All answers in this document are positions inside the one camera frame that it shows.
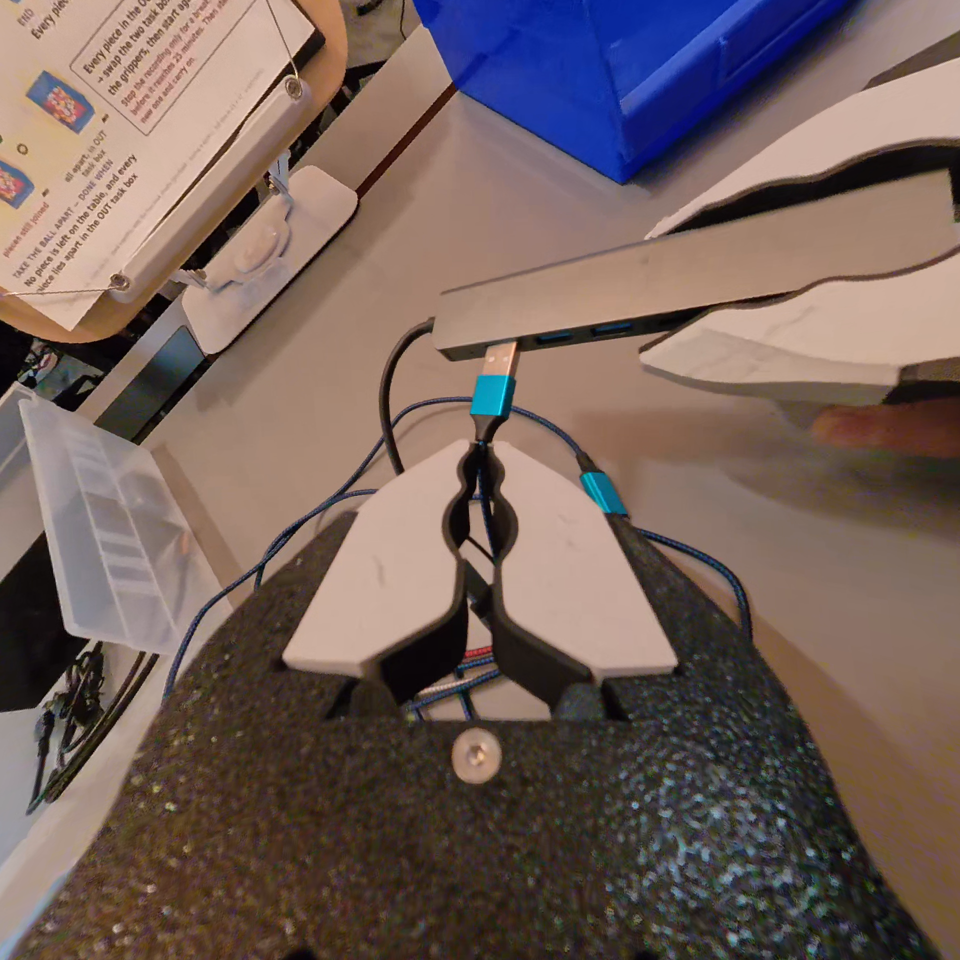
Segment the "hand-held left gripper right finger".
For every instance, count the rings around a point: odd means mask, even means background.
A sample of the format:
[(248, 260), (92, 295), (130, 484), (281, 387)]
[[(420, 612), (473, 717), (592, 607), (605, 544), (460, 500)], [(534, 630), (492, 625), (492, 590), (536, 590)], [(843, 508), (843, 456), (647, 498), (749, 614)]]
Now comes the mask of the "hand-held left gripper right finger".
[(495, 563), (492, 653), (556, 714), (568, 691), (679, 666), (618, 535), (581, 486), (506, 441), (482, 449)]

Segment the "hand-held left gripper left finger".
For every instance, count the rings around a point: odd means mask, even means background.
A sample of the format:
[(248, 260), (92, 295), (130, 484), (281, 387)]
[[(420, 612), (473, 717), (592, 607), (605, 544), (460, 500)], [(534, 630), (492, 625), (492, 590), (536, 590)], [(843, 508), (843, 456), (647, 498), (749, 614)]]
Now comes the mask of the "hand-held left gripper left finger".
[(384, 687), (400, 704), (467, 650), (467, 563), (477, 450), (458, 439), (356, 512), (282, 654), (292, 670)]

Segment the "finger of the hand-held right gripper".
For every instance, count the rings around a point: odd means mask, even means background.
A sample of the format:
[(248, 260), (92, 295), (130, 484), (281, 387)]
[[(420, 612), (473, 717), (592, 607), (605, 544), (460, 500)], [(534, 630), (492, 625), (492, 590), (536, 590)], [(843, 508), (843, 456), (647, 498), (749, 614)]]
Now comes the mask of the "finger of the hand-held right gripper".
[(858, 162), (916, 147), (956, 147), (959, 60), (888, 80), (789, 130), (714, 186), (661, 219), (655, 239), (762, 188), (813, 184)]
[(647, 344), (639, 362), (682, 386), (774, 402), (957, 399), (959, 253), (711, 309)]

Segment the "slim grey USB hub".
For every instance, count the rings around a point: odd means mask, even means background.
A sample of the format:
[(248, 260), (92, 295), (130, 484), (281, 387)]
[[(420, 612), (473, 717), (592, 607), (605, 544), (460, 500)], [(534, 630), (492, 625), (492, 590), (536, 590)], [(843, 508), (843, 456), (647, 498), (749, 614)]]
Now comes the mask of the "slim grey USB hub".
[(958, 247), (942, 168), (618, 246), (444, 291), (431, 339), (446, 359), (673, 330), (714, 306), (925, 267)]

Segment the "clear plastic organizer box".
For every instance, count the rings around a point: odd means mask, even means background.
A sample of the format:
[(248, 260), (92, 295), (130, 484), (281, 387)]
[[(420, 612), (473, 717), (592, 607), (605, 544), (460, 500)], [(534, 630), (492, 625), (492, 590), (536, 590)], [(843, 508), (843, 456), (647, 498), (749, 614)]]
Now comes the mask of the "clear plastic organizer box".
[(220, 586), (151, 452), (19, 385), (1, 414), (2, 490), (35, 488), (66, 632), (173, 656)]

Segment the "grey desk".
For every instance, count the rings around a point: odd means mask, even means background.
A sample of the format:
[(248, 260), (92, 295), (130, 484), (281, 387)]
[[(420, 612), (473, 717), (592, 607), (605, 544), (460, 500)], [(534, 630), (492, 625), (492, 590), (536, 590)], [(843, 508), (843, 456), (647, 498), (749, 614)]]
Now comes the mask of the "grey desk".
[(615, 522), (678, 673), (407, 720), (281, 665), (360, 517), (216, 630), (4, 958), (942, 958), (741, 620)]

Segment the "person's right hand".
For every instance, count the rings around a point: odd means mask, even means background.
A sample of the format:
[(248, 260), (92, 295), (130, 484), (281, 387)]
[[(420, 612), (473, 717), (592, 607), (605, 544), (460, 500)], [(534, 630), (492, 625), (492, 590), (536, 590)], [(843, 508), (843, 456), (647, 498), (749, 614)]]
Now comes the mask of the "person's right hand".
[(837, 448), (957, 459), (959, 399), (834, 406), (816, 416), (810, 432), (817, 441)]

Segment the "blue plastic bin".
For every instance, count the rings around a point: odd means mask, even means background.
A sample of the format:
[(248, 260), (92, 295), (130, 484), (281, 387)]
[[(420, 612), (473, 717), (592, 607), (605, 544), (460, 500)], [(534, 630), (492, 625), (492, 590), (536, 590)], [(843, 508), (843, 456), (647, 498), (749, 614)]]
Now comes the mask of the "blue plastic bin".
[(457, 90), (618, 183), (844, 1), (415, 1)]

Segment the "printed instruction sheet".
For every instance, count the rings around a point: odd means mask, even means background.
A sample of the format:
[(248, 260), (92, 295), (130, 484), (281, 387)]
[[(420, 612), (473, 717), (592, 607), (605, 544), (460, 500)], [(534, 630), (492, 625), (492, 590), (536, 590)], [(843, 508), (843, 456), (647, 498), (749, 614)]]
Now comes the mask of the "printed instruction sheet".
[(77, 330), (312, 42), (298, 2), (2, 2), (2, 319)]

